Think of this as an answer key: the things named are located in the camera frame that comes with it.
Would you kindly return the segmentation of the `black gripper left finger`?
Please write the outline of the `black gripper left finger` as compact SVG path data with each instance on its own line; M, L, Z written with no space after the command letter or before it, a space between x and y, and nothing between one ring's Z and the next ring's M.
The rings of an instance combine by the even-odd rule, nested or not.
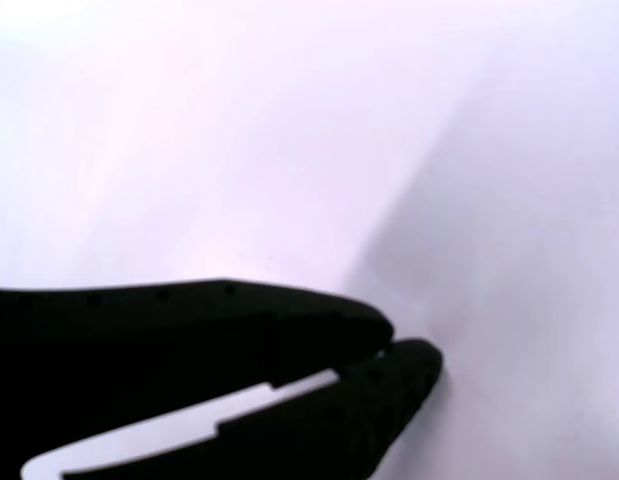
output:
M373 357L393 334L367 304L236 280L0 289L0 479L79 440Z

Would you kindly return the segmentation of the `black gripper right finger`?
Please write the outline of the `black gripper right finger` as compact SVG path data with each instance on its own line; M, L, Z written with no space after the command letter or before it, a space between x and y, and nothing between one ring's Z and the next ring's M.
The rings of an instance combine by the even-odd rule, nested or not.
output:
M428 398L443 355L420 339L343 379L219 425L204 442L75 479L368 479Z

